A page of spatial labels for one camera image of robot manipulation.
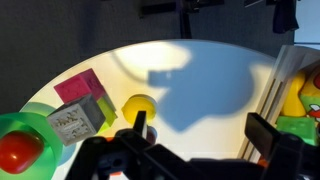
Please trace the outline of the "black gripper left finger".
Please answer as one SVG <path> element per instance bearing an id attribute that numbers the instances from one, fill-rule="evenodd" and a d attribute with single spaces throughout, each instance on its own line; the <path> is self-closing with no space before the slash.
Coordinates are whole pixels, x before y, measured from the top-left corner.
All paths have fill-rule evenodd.
<path id="1" fill-rule="evenodd" d="M 146 112 L 139 111 L 137 113 L 133 129 L 142 137 L 147 136 Z"/>

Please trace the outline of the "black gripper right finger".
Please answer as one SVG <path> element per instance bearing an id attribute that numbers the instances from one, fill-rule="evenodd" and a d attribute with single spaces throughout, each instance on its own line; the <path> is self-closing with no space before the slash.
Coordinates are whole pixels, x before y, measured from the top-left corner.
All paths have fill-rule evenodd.
<path id="1" fill-rule="evenodd" d="M 268 159 L 272 154 L 280 133 L 257 113 L 248 113 L 245 135 L 255 149 Z"/>

